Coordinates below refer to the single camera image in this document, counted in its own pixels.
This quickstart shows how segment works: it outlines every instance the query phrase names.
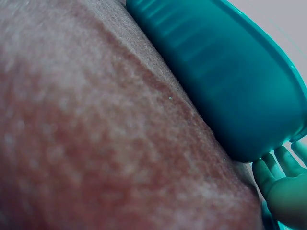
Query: red skin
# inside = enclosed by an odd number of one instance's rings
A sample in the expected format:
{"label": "red skin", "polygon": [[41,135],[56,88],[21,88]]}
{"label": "red skin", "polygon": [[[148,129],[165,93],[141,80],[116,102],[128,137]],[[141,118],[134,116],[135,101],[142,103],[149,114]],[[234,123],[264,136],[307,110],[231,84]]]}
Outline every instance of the red skin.
{"label": "red skin", "polygon": [[119,1],[2,0],[0,34],[0,229],[262,229]]}

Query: teal plastic hand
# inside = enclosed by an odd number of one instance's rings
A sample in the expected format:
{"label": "teal plastic hand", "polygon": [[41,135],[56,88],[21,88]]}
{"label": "teal plastic hand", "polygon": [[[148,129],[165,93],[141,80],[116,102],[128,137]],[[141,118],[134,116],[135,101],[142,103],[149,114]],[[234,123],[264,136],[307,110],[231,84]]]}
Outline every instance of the teal plastic hand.
{"label": "teal plastic hand", "polygon": [[[294,153],[307,165],[307,146],[291,145]],[[272,215],[286,226],[307,229],[307,169],[295,160],[285,147],[274,151],[286,177],[280,178],[278,166],[271,154],[252,164],[255,181],[267,201]]]}

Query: teal toy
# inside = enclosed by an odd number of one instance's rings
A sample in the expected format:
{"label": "teal toy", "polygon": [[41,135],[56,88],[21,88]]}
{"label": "teal toy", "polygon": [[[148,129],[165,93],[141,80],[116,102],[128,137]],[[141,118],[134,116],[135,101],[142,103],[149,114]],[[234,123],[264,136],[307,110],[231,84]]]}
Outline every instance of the teal toy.
{"label": "teal toy", "polygon": [[307,89],[281,48],[225,0],[127,0],[228,155],[261,158],[307,133]]}

